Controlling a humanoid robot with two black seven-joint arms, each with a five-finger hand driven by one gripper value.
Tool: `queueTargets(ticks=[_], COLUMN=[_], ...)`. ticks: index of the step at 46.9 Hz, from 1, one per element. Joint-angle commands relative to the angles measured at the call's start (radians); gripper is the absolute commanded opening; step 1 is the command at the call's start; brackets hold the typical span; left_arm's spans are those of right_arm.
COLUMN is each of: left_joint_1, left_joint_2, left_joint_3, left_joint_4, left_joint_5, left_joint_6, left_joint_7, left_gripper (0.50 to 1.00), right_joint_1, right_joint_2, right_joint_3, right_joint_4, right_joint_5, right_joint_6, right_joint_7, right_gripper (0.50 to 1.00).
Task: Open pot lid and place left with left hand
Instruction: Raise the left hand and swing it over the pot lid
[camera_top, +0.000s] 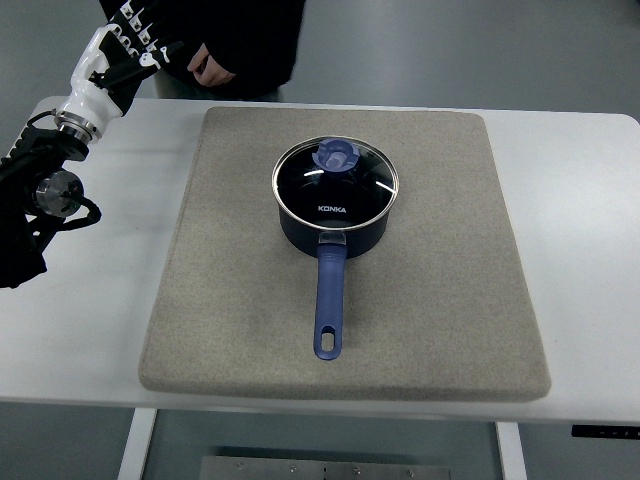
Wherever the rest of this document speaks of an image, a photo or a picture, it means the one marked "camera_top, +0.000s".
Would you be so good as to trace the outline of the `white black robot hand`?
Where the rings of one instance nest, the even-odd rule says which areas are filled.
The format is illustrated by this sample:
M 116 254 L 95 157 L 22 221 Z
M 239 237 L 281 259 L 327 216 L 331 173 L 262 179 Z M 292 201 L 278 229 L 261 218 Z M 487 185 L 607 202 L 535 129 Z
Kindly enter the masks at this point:
M 70 80 L 71 93 L 56 110 L 57 129 L 86 144 L 124 116 L 147 78 L 168 66 L 183 43 L 157 1 L 125 1 L 98 28 Z

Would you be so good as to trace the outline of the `person's bare hand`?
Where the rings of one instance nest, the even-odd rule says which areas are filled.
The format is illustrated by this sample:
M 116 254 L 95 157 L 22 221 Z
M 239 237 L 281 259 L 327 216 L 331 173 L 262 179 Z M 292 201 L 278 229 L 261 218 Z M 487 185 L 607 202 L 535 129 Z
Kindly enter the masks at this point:
M 202 44 L 192 56 L 187 70 L 201 86 L 207 88 L 227 84 L 236 77 L 235 73 L 222 67 L 211 56 L 205 44 Z

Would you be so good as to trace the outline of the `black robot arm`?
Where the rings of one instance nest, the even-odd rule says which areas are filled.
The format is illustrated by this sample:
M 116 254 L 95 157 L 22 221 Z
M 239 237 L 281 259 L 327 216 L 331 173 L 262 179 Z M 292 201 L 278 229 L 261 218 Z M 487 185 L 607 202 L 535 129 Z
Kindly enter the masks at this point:
M 89 128 L 54 110 L 32 117 L 1 159 L 1 286 L 16 288 L 47 271 L 44 250 L 54 236 L 98 223 L 99 207 L 64 168 L 82 162 Z

